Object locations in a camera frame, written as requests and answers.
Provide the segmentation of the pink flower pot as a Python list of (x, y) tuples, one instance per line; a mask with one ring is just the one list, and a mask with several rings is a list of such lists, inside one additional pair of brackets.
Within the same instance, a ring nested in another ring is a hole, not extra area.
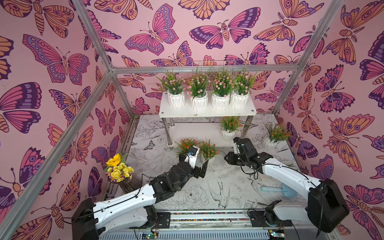
[(212, 107), (214, 110), (225, 110), (230, 104), (231, 93), (234, 90), (233, 73), (220, 70), (212, 74)]
[(172, 108), (183, 107), (186, 102), (183, 77), (178, 77), (176, 73), (167, 71), (162, 79), (158, 79), (167, 90), (170, 106)]
[(210, 84), (209, 74), (196, 70), (196, 72), (188, 78), (187, 83), (192, 109), (197, 112), (204, 111), (208, 107), (207, 88)]
[(234, 90), (231, 93), (230, 106), (235, 109), (243, 109), (251, 95), (251, 87), (255, 83), (256, 77), (244, 68), (238, 72), (234, 78)]

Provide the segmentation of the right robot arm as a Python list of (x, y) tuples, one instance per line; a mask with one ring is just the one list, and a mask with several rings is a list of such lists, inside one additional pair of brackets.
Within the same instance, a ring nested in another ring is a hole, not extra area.
[(233, 148), (225, 156), (228, 164), (252, 169), (255, 178), (260, 175), (274, 178), (306, 200), (305, 203), (272, 202), (265, 208), (264, 219), (268, 225), (284, 221), (308, 222), (320, 232), (331, 233), (349, 215), (349, 207), (333, 180), (310, 177), (268, 153), (258, 153), (250, 139), (235, 137)]

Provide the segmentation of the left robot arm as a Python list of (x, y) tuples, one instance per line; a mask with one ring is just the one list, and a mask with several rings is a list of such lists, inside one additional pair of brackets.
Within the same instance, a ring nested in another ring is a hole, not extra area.
[(98, 240), (123, 228), (152, 226), (158, 220), (154, 205), (173, 197), (190, 178), (204, 178), (207, 167), (207, 162), (194, 168), (179, 162), (133, 192), (103, 202), (82, 201), (71, 219), (72, 238)]

